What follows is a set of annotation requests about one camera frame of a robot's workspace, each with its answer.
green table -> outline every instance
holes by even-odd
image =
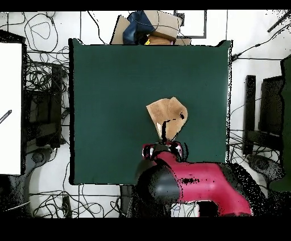
[[[142,145],[158,141],[146,106],[161,98],[176,97],[188,109],[176,139],[188,145],[188,161],[224,163],[230,45],[82,45],[70,39],[70,182],[135,184]]]

tangled wires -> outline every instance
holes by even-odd
[[[73,195],[70,195],[66,191],[52,191],[52,192],[42,192],[42,193],[31,193],[30,196],[48,196],[45,201],[43,201],[32,213],[32,216],[34,218],[66,218],[69,212],[68,207],[66,204],[59,204],[61,201],[61,198],[63,196],[69,196],[74,202],[78,203],[78,207],[72,209],[70,211],[71,215],[73,218],[79,218],[81,214],[88,212],[90,216],[93,218],[97,217],[102,217],[105,218],[107,217],[110,213],[113,211],[116,211],[117,213],[121,213],[122,215],[125,215],[121,210],[118,205],[118,202],[120,200],[120,196],[117,196],[116,201],[110,201],[110,206],[111,210],[108,212],[105,212],[103,206],[99,203],[96,202],[88,202],[85,198],[85,195],[82,194],[85,203],[81,202],[78,200],[76,197]],[[98,206],[99,210],[98,211],[92,211],[93,206]],[[41,214],[40,210],[43,209],[45,211],[45,214]]]

black cable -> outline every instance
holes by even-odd
[[[83,193],[84,186],[85,186],[85,184],[83,184],[83,187],[82,187],[82,196],[83,196],[83,199],[86,202],[86,205],[87,205],[88,210],[90,210],[90,207],[89,207],[89,204],[87,202],[87,199],[85,198],[84,193]],[[103,210],[103,214],[104,214],[104,209],[103,209],[103,207],[100,204],[98,204],[98,203],[95,202],[91,206],[93,206],[93,205],[98,205],[100,207],[100,211],[97,212],[97,213],[94,213],[93,211],[91,211],[93,214],[99,214],[102,210]]]
[[[263,44],[268,43],[268,42],[271,41],[271,40],[272,40],[272,39],[273,39],[277,34],[280,34],[281,31],[283,31],[285,28],[289,27],[290,25],[291,25],[291,23],[289,23],[289,24],[285,25],[284,27],[282,27],[281,29],[279,29],[279,30],[278,30],[277,32],[275,32],[275,33],[272,35],[272,37],[270,37],[267,41],[265,41],[265,42],[263,42],[263,43],[260,43],[260,44],[256,44],[256,45],[254,45],[254,46],[252,46],[252,47],[246,49],[245,51],[243,51],[243,52],[241,52],[241,53],[238,53],[238,54],[233,55],[233,56],[232,56],[232,62],[234,62],[235,60],[237,60],[237,59],[239,58],[240,55],[242,55],[243,53],[249,51],[250,49],[252,49],[252,48],[257,48],[257,47],[259,47],[259,46],[261,46],[261,45],[263,45]]]
[[[32,18],[30,18],[29,20],[27,20],[26,17],[25,17],[25,19],[27,20],[27,23],[26,23],[25,26],[24,26],[24,34],[25,34],[25,36],[26,36],[28,46],[31,48],[31,50],[33,50],[33,51],[38,51],[38,49],[36,48],[35,43],[34,43],[34,36],[33,36],[33,34],[32,34],[32,29],[31,29],[32,27],[30,26],[30,21],[32,21],[35,17],[37,17],[37,16],[39,16],[39,15],[44,15],[44,16],[46,16],[47,18],[49,18],[49,19],[51,20],[51,23],[52,23],[52,25],[53,25],[55,31],[56,31],[57,39],[56,39],[56,45],[54,46],[54,48],[53,48],[51,51],[42,51],[43,53],[50,53],[50,52],[53,52],[53,51],[56,49],[57,44],[59,43],[59,34],[58,34],[58,32],[57,32],[56,25],[55,25],[55,23],[54,23],[52,17],[49,17],[49,16],[47,16],[47,15],[45,15],[45,14],[36,14],[36,15],[34,15]],[[29,38],[27,37],[27,33],[26,33],[26,27],[27,27],[27,25],[28,25],[29,28],[30,28],[31,37],[32,37],[32,42],[33,42],[33,44],[34,44],[35,49],[31,47],[31,44],[30,44]]]
[[[70,146],[70,144],[66,141],[66,139],[63,137],[63,135],[61,134],[61,137],[65,140],[65,142]]]
[[[225,30],[225,40],[227,40],[227,24],[228,24],[228,10],[226,10],[226,30]]]
[[[266,59],[266,58],[237,58],[238,60],[271,60],[271,61],[281,61],[282,59]]]
[[[8,25],[9,26],[12,26],[12,25],[20,25],[20,24],[23,24],[24,22],[25,22],[25,17],[24,17],[24,20],[21,22],[21,23],[9,23],[8,22],[8,18],[9,18],[9,14],[7,14],[7,23],[6,24],[4,24],[4,25],[1,25],[0,26],[0,28],[2,28],[2,27],[4,27],[4,26],[6,26],[7,25],[7,32],[9,31],[9,29],[8,29]]]
[[[56,158],[56,155],[57,155],[57,150],[58,150],[58,148],[56,149],[56,153],[55,153],[55,156],[54,156],[54,158],[53,158],[52,160],[50,160],[50,161],[54,161],[54,159]]]
[[[99,25],[98,25],[98,23],[96,22],[96,20],[92,17],[92,15],[91,15],[91,13],[89,12],[89,11],[87,11],[87,13],[89,14],[89,16],[92,18],[92,20],[94,21],[94,23],[97,25],[97,27],[98,27],[98,37],[99,37],[99,39],[101,40],[101,42],[103,43],[103,44],[105,44],[105,42],[101,39],[101,37],[100,37],[100,29],[99,29]]]
[[[7,32],[9,32],[9,13],[7,13]]]
[[[234,111],[238,110],[239,108],[242,108],[242,107],[245,106],[247,103],[245,103],[245,104],[243,104],[242,106],[240,106],[240,107],[236,108],[235,110],[233,110],[233,111],[230,113],[230,117],[231,117],[231,115],[233,114]]]
[[[78,218],[80,217],[80,185],[78,185]]]
[[[82,36],[82,11],[80,11],[80,40]]]

cardboard piece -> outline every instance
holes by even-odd
[[[170,45],[171,41],[168,39],[156,37],[156,36],[149,36],[149,45]]]
[[[170,41],[176,40],[178,30],[182,23],[181,18],[157,10],[144,10],[144,13],[153,27],[156,28],[156,30],[151,33],[152,36],[161,37]]]
[[[147,106],[149,115],[157,129],[159,138],[161,139],[162,126],[166,123],[166,139],[174,140],[181,131],[183,125],[188,118],[188,111],[177,98],[160,99]]]
[[[130,21],[121,15],[118,16],[110,44],[123,44],[123,32],[129,25]]]
[[[191,45],[192,39],[176,39],[175,45]]]

electrical cord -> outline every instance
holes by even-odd
[[[46,16],[47,18],[49,18],[49,19],[51,20],[51,23],[52,23],[52,25],[53,25],[55,31],[56,31],[57,39],[56,39],[56,45],[54,46],[54,48],[53,48],[51,51],[42,51],[42,52],[44,52],[44,53],[50,53],[50,52],[53,52],[53,51],[56,49],[57,44],[59,43],[59,34],[58,34],[58,32],[57,32],[56,25],[55,25],[55,22],[53,21],[53,18],[52,18],[52,17],[47,16],[47,15],[45,15],[45,14],[36,14],[36,15],[34,15],[32,18],[30,18],[29,20],[27,20],[27,23],[26,23],[25,26],[24,26],[24,34],[25,34],[25,36],[26,36],[28,46],[31,48],[31,50],[33,50],[33,51],[38,51],[38,49],[37,49],[36,46],[35,46],[34,36],[33,36],[33,34],[32,34],[32,29],[31,29],[32,27],[30,26],[30,21],[32,21],[34,18],[36,18],[37,16],[40,16],[40,15],[43,15],[43,16]],[[34,44],[34,48],[31,47],[31,44],[30,44],[29,38],[27,37],[27,31],[26,31],[27,25],[28,25],[29,28],[30,28],[30,32],[31,32],[31,37],[32,37],[32,42],[33,42],[33,44]]]
[[[87,11],[87,13],[89,14],[89,16],[92,18],[92,20],[94,21],[94,23],[97,25],[97,27],[98,27],[98,37],[99,37],[99,39],[101,40],[101,42],[103,43],[103,44],[105,44],[105,42],[101,39],[101,37],[100,37],[100,28],[99,28],[99,25],[98,25],[98,23],[96,22],[96,20],[92,17],[92,15],[91,15],[91,13],[89,12],[89,11]]]
[[[236,108],[235,110],[233,110],[233,111],[230,113],[230,117],[231,117],[231,115],[233,114],[234,111],[236,111],[236,110],[242,108],[242,107],[245,106],[247,103],[245,103],[245,104],[243,104],[242,106],[240,106],[240,107]]]
[[[280,33],[281,33],[285,28],[289,27],[290,25],[291,25],[291,23],[289,23],[289,24],[285,25],[283,28],[279,29],[279,30],[278,30],[277,32],[275,32],[275,33],[272,35],[272,37],[270,37],[267,41],[265,41],[265,42],[263,42],[263,43],[260,43],[260,44],[256,44],[256,45],[254,45],[254,46],[252,46],[252,47],[246,49],[245,51],[243,51],[243,52],[241,52],[241,53],[237,53],[237,54],[233,55],[232,58],[231,58],[231,59],[232,59],[232,62],[234,62],[235,60],[237,60],[237,59],[239,58],[240,55],[242,55],[243,53],[249,51],[250,49],[252,49],[252,48],[257,48],[257,47],[259,47],[259,46],[261,46],[261,45],[263,45],[263,44],[268,43],[268,42],[271,41],[271,40],[272,40],[272,39],[273,39],[277,34],[280,34]]]
[[[8,26],[12,26],[12,25],[20,25],[20,24],[23,24],[25,23],[25,17],[23,19],[23,21],[21,23],[6,23],[4,25],[1,25],[0,28],[4,27],[4,26],[7,26],[7,31],[8,31]]]

